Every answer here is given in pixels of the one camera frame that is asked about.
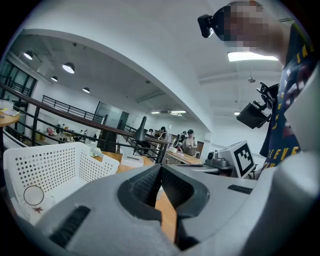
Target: white laundry basket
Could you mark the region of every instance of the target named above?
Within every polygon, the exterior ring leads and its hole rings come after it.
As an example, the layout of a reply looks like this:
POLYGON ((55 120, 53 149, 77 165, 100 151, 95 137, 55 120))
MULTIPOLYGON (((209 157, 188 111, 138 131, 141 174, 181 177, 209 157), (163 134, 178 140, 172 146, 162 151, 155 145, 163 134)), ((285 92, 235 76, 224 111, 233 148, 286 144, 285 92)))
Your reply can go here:
POLYGON ((117 160, 103 155, 100 162, 90 151, 80 142, 6 150, 6 183, 18 215, 35 225, 45 212, 86 183, 116 173, 117 160))

